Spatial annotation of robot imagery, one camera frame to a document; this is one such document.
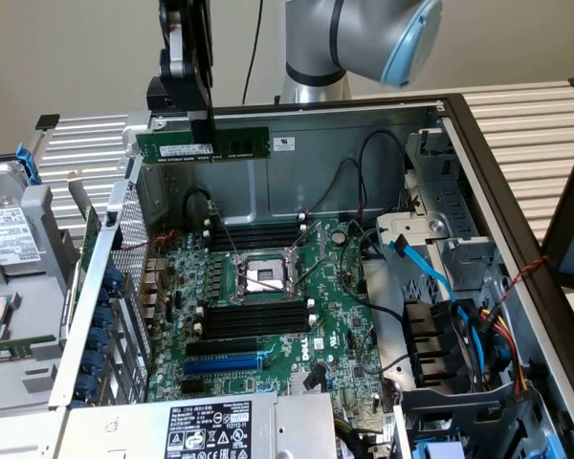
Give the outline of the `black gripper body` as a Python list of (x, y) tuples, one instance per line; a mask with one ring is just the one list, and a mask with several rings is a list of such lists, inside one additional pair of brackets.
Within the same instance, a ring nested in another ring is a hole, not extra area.
[(161, 1), (159, 22), (165, 46), (159, 78), (173, 104), (187, 112), (212, 108), (212, 40), (208, 1)]

